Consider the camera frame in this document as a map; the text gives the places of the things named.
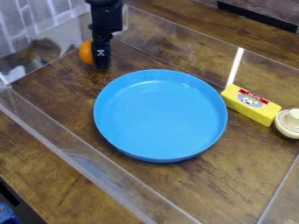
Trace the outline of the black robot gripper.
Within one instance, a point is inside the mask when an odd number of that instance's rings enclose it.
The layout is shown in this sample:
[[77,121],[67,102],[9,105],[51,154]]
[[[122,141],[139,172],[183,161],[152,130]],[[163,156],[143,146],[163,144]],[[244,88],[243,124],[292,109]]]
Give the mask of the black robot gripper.
[[92,31],[91,44],[93,66],[97,69],[109,69],[111,48],[107,39],[115,32],[123,31],[123,0],[85,0],[91,9]]

